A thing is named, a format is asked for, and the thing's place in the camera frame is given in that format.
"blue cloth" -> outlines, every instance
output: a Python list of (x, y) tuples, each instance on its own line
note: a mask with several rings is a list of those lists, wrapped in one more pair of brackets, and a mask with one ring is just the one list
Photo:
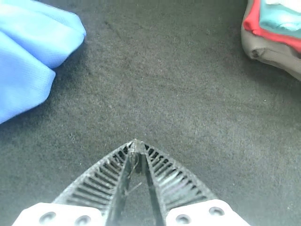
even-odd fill
[(74, 13), (33, 0), (0, 0), (0, 124), (47, 99), (51, 69), (85, 35)]
[(269, 5), (266, 0), (261, 0), (259, 26), (301, 39), (301, 14), (281, 4)]

